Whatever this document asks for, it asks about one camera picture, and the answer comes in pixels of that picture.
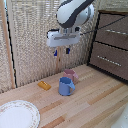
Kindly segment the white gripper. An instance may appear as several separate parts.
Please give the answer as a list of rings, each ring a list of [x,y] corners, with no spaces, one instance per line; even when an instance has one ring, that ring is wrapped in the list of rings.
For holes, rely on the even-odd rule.
[[[80,40],[80,33],[63,34],[58,29],[47,32],[47,45],[49,47],[58,47],[65,45],[72,45],[78,43]],[[66,48],[66,54],[70,54],[71,48]],[[54,56],[57,57],[58,50],[54,50]]]

